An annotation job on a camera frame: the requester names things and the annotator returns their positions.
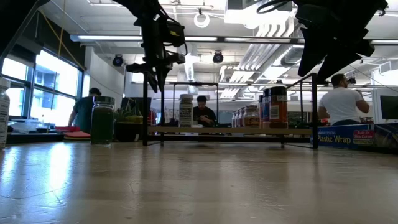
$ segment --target shelf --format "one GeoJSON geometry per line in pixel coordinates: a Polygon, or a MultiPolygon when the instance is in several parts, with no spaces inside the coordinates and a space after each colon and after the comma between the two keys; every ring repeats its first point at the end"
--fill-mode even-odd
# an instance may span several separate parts
{"type": "Polygon", "coordinates": [[[259,128],[180,128],[148,127],[149,132],[161,133],[231,133],[231,134],[312,134],[311,129],[259,129],[259,128]]]}

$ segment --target metal rack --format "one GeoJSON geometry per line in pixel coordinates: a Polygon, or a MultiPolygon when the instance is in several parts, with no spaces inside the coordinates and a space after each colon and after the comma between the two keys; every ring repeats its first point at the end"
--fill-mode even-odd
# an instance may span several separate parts
{"type": "MultiPolygon", "coordinates": [[[[301,108],[301,115],[303,118],[303,82],[308,79],[312,78],[311,86],[312,86],[312,129],[253,129],[253,128],[179,128],[179,127],[164,127],[165,118],[164,118],[164,92],[161,93],[161,119],[160,119],[160,126],[159,127],[149,127],[147,125],[143,125],[142,127],[142,145],[148,146],[148,140],[159,140],[161,143],[164,141],[184,141],[193,139],[194,141],[216,141],[219,140],[232,140],[235,142],[240,142],[239,138],[226,138],[225,136],[195,136],[195,138],[188,138],[186,136],[165,136],[164,133],[173,132],[173,133],[241,133],[241,134],[272,134],[276,135],[276,138],[261,138],[259,142],[280,142],[282,147],[284,147],[285,143],[302,143],[301,138],[294,138],[287,139],[285,138],[286,134],[300,134],[300,135],[311,135],[313,139],[313,149],[318,149],[318,103],[317,103],[317,74],[311,73],[299,81],[288,85],[287,88],[292,88],[296,84],[300,84],[300,108],[301,108]],[[153,136],[149,136],[148,132],[159,132],[160,137],[155,138],[153,136]]],[[[143,107],[147,108],[147,90],[148,90],[148,81],[147,78],[144,76],[144,99],[143,99],[143,107]]],[[[173,111],[174,111],[174,102],[175,102],[175,86],[176,85],[191,85],[191,86],[202,86],[202,85],[215,85],[218,90],[218,83],[200,83],[200,82],[176,82],[173,83],[173,111]]],[[[143,117],[147,117],[147,110],[144,110],[142,113],[143,117]]],[[[218,118],[218,95],[217,95],[217,118],[218,118]]],[[[241,138],[242,142],[250,141],[250,138],[241,138]]]]}

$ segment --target person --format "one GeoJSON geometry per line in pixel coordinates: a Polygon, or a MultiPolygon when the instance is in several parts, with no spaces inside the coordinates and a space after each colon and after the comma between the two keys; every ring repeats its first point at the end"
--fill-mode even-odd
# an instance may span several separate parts
{"type": "Polygon", "coordinates": [[[214,111],[206,106],[206,96],[198,96],[198,106],[193,108],[193,120],[204,127],[212,127],[216,123],[214,111]]]}
{"type": "Polygon", "coordinates": [[[75,126],[78,126],[80,131],[91,133],[91,112],[93,111],[93,96],[101,96],[101,92],[97,88],[91,88],[87,97],[79,99],[69,117],[68,126],[72,126],[76,118],[75,126]]]}
{"type": "Polygon", "coordinates": [[[369,112],[369,105],[360,91],[348,89],[348,81],[343,74],[331,78],[333,90],[325,94],[319,103],[319,118],[330,118],[332,126],[361,124],[356,108],[369,112]]]}

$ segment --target white t-shirt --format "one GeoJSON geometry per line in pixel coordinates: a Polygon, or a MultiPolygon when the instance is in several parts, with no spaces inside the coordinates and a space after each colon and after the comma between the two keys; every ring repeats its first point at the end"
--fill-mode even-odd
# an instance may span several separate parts
{"type": "Polygon", "coordinates": [[[326,108],[331,124],[345,120],[361,122],[356,111],[356,102],[361,100],[362,96],[357,91],[339,87],[325,94],[319,106],[326,108]]]}

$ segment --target potted plant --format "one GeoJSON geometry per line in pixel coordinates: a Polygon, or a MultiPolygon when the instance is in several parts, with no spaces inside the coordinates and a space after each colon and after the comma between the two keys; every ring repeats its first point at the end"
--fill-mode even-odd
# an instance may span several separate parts
{"type": "Polygon", "coordinates": [[[135,103],[127,104],[114,112],[114,137],[121,142],[136,142],[142,130],[143,117],[135,103]]]}

